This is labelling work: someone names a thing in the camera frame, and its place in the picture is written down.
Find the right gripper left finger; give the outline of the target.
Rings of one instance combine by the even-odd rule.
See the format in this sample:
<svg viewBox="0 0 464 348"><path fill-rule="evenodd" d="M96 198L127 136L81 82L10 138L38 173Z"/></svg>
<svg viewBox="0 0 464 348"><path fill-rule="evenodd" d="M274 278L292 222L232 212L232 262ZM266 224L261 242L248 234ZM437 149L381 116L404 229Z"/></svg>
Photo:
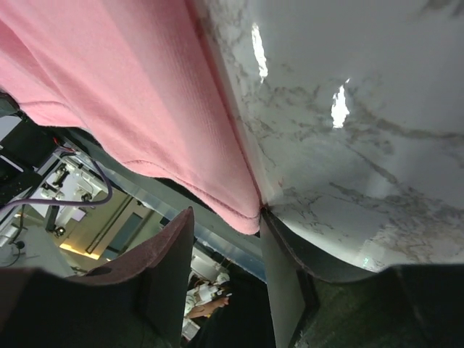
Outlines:
<svg viewBox="0 0 464 348"><path fill-rule="evenodd" d="M168 342L179 347L191 272L194 211L181 211L156 235L118 258L69 279L91 286L135 281L136 312Z"/></svg>

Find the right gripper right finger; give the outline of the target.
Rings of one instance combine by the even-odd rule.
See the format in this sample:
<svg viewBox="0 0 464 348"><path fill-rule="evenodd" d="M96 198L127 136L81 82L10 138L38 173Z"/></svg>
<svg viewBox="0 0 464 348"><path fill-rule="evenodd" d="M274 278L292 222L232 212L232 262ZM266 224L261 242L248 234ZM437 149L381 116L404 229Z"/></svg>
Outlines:
<svg viewBox="0 0 464 348"><path fill-rule="evenodd" d="M373 273L305 241L262 210L260 243L278 347L390 347L388 297Z"/></svg>

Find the pink polo shirt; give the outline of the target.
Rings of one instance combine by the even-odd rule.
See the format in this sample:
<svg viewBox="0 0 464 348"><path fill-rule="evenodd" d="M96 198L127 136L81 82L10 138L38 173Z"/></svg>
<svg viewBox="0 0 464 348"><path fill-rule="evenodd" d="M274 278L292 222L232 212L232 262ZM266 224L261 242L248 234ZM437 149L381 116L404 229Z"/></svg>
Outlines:
<svg viewBox="0 0 464 348"><path fill-rule="evenodd" d="M260 195L196 21L191 1L3 1L1 87L252 235Z"/></svg>

